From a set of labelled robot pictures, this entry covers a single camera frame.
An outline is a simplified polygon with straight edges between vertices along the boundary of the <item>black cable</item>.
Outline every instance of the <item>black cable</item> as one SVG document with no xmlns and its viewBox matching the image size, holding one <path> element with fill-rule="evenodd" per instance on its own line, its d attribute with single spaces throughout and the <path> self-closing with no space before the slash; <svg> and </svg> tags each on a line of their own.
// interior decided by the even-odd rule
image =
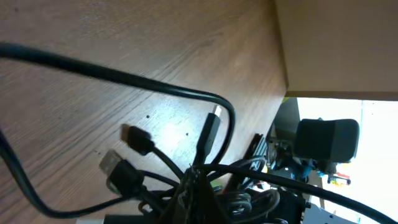
<svg viewBox="0 0 398 224">
<path fill-rule="evenodd" d="M 117 203 L 125 202 L 130 198 L 121 197 L 117 199 L 110 200 L 108 202 L 101 203 L 99 205 L 95 205 L 89 208 L 84 208 L 81 210 L 76 211 L 68 211 L 68 212 L 61 212 L 54 209 L 49 208 L 40 197 L 37 195 L 35 189 L 33 188 L 32 184 L 29 182 L 28 177 L 26 176 L 21 163 L 19 163 L 18 158 L 12 151 L 10 145 L 4 138 L 2 132 L 0 132 L 0 155 L 4 159 L 8 169 L 10 170 L 12 176 L 14 177 L 15 181 L 17 182 L 19 188 L 21 189 L 22 193 L 25 195 L 26 199 L 40 212 L 44 215 L 51 217 L 51 218 L 78 218 L 83 215 L 87 215 L 93 212 L 97 212 L 102 210 L 106 207 L 115 205 Z"/>
<path fill-rule="evenodd" d="M 99 65 L 93 65 L 87 62 L 74 60 L 71 58 L 63 57 L 57 54 L 51 54 L 41 50 L 23 47 L 15 44 L 0 43 L 0 57 L 9 58 L 14 60 L 20 60 L 24 62 L 36 63 L 39 65 L 45 65 L 47 67 L 58 68 L 68 72 L 73 72 L 86 77 L 97 78 L 113 83 L 118 83 L 127 86 L 134 86 L 145 90 L 151 90 L 155 92 L 165 93 L 173 96 L 180 96 L 184 98 L 190 98 L 194 100 L 209 101 L 212 103 L 223 106 L 229 115 L 229 124 L 226 132 L 226 137 L 221 146 L 220 151 L 213 159 L 212 164 L 217 164 L 223 158 L 229 143 L 231 142 L 234 125 L 235 125 L 235 111 L 233 105 L 225 98 L 205 91 L 192 90 L 180 86 L 170 85 L 162 83 L 156 80 L 140 77 L 137 75 L 129 74 L 113 70 L 110 68 L 102 67 Z M 48 208 L 46 204 L 41 201 L 37 195 L 32 184 L 27 178 L 21 164 L 11 146 L 7 142 L 5 136 L 0 130 L 0 156 L 3 158 L 12 176 L 17 182 L 22 193 L 28 199 L 28 201 L 41 213 L 52 218 L 76 218 L 82 215 L 86 215 L 92 212 L 96 212 L 105 207 L 114 205 L 115 203 L 127 200 L 126 198 L 120 198 L 109 202 L 96 205 L 94 207 L 86 208 L 79 211 L 71 212 L 60 212 Z"/>
<path fill-rule="evenodd" d="M 239 216 L 239 219 L 234 220 L 233 223 L 254 223 L 255 221 L 258 221 L 258 219 L 266 217 L 269 212 L 273 211 L 276 206 L 278 206 L 279 201 L 280 195 L 277 190 L 266 190 L 265 192 L 261 192 L 251 201 L 253 207 L 252 212 L 247 215 Z"/>
<path fill-rule="evenodd" d="M 259 156 L 259 157 L 254 157 L 252 159 L 240 159 L 238 161 L 233 162 L 230 166 L 242 168 L 244 166 L 251 164 L 252 162 L 257 162 L 257 161 L 260 161 L 262 165 L 264 165 L 267 162 L 264 156 Z M 212 174 L 209 174 L 207 176 L 207 179 L 209 180 L 209 182 L 211 182 L 215 179 L 222 177 L 225 174 L 227 173 L 222 171 L 216 171 Z"/>
<path fill-rule="evenodd" d="M 284 177 L 279 177 L 276 175 L 265 174 L 261 172 L 255 172 L 252 170 L 240 169 L 238 167 L 227 166 L 227 165 L 213 165 L 213 164 L 205 164 L 196 166 L 196 169 L 206 170 L 208 172 L 211 171 L 222 171 L 228 172 L 236 175 L 241 175 L 245 177 L 250 177 L 252 179 L 263 180 L 272 184 L 277 184 L 283 187 L 287 187 L 294 190 L 299 190 L 303 193 L 307 193 L 310 195 L 314 195 L 319 198 L 323 198 L 325 200 L 331 201 L 333 203 L 337 203 L 346 208 L 352 209 L 356 212 L 362 213 L 367 217 L 377 221 L 379 223 L 394 223 L 396 224 L 392 218 L 389 218 L 387 215 L 350 198 L 344 197 L 340 194 L 336 194 L 330 192 L 328 190 L 321 189 L 319 187 L 314 187 L 309 184 L 303 184 L 301 182 L 297 182 L 295 180 L 286 179 Z"/>
<path fill-rule="evenodd" d="M 184 176 L 184 173 L 178 168 L 177 165 L 168 157 L 166 154 L 164 154 L 162 151 L 160 151 L 158 148 L 153 147 L 152 152 L 159 157 L 172 171 L 173 173 L 181 180 L 182 177 Z"/>
<path fill-rule="evenodd" d="M 61 55 L 48 53 L 16 44 L 0 43 L 0 57 L 36 63 L 52 68 L 58 68 L 68 72 L 76 73 L 78 75 L 97 78 L 100 80 L 105 80 L 127 86 L 134 86 L 144 90 L 216 103 L 223 106 L 227 110 L 229 116 L 229 124 L 223 145 L 221 146 L 221 149 L 217 153 L 216 157 L 211 162 L 212 164 L 218 164 L 221 161 L 231 142 L 235 126 L 234 107 L 227 99 L 214 93 L 175 86 L 156 80 L 151 80 L 149 78 L 140 77 L 138 75 L 130 74 L 127 72 L 122 72 L 111 68 L 82 62 L 80 60 L 75 60 Z"/>
<path fill-rule="evenodd" d="M 164 177 L 162 175 L 155 174 L 153 172 L 149 172 L 149 171 L 145 171 L 145 170 L 140 170 L 140 171 L 142 172 L 142 174 L 144 174 L 144 176 L 153 178 L 153 179 L 163 182 L 165 184 L 169 184 L 172 187 L 177 188 L 180 185 L 177 181 L 174 181 L 174 180 Z"/>
</svg>

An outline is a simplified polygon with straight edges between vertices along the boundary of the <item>black chair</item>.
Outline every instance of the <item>black chair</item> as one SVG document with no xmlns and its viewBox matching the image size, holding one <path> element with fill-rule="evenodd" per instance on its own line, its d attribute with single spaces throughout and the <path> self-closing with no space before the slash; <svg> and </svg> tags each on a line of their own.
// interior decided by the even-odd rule
<svg viewBox="0 0 398 224">
<path fill-rule="evenodd" d="M 293 154 L 303 159 L 346 163 L 356 156 L 359 124 L 353 119 L 299 122 Z"/>
</svg>

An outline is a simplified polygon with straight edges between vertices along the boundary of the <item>black plastic part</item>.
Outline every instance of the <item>black plastic part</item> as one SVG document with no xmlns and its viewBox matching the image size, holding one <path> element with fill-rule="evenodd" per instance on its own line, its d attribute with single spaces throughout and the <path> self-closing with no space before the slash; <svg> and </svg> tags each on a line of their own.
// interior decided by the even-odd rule
<svg viewBox="0 0 398 224">
<path fill-rule="evenodd" d="M 209 113 L 207 115 L 198 140 L 197 154 L 193 160 L 193 165 L 205 163 L 206 157 L 210 154 L 211 148 L 213 147 L 220 123 L 220 118 L 214 113 Z"/>
<path fill-rule="evenodd" d="M 127 144 L 129 147 L 139 154 L 146 156 L 148 153 L 152 152 L 155 147 L 155 143 L 151 140 L 152 136 L 142 130 L 141 128 L 131 126 L 129 128 L 129 137 Z"/>
<path fill-rule="evenodd" d="M 251 159 L 253 157 L 264 156 L 268 148 L 266 138 L 263 134 L 255 134 L 253 140 L 251 141 L 249 148 L 247 149 L 243 159 Z M 261 162 L 253 162 L 250 165 L 250 170 L 261 171 L 264 166 L 261 166 Z M 237 189 L 241 185 L 256 184 L 257 180 L 248 179 L 238 175 L 232 175 L 230 178 L 226 190 Z"/>
<path fill-rule="evenodd" d="M 137 197 L 142 189 L 144 175 L 124 159 L 118 162 L 108 179 L 123 197 Z"/>
</svg>

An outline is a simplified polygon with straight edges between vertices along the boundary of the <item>wooden desk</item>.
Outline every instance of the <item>wooden desk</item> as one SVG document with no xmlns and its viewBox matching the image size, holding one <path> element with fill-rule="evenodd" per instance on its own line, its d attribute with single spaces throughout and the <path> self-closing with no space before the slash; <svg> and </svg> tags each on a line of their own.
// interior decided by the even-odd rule
<svg viewBox="0 0 398 224">
<path fill-rule="evenodd" d="M 220 94 L 237 125 L 223 159 L 243 156 L 265 133 L 286 91 L 273 1 L 6 1 L 0 40 L 16 42 L 181 86 Z M 0 125 L 43 200 L 74 210 L 115 197 L 98 164 L 113 148 L 141 169 L 175 178 L 153 155 L 119 141 L 119 125 L 140 126 L 186 169 L 213 105 L 91 80 L 47 68 L 0 62 Z M 226 130 L 222 116 L 215 151 Z M 0 162 L 0 223 L 49 220 L 27 202 Z M 150 189 L 165 188 L 146 181 Z M 136 202 L 105 213 L 131 213 Z"/>
</svg>

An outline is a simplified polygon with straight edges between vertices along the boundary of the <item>usb connector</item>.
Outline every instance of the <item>usb connector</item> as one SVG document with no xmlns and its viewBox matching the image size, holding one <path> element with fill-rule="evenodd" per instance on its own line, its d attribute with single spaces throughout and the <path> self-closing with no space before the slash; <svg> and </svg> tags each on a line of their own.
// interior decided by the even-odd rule
<svg viewBox="0 0 398 224">
<path fill-rule="evenodd" d="M 217 117 L 220 117 L 220 115 L 221 115 L 221 107 L 218 106 L 218 105 L 214 105 L 213 114 L 215 114 Z"/>
<path fill-rule="evenodd" d="M 122 160 L 123 158 L 115 150 L 111 149 L 105 154 L 99 164 L 99 168 L 109 177 L 117 164 Z"/>
<path fill-rule="evenodd" d="M 99 168 L 124 197 L 137 197 L 142 190 L 144 175 L 123 159 L 115 150 L 109 150 Z"/>
<path fill-rule="evenodd" d="M 221 107 L 218 105 L 214 106 L 212 113 L 208 113 L 205 124 L 203 125 L 199 136 L 197 154 L 195 156 L 195 160 L 193 161 L 193 165 L 204 164 L 206 157 L 210 154 L 221 123 L 220 115 Z"/>
</svg>

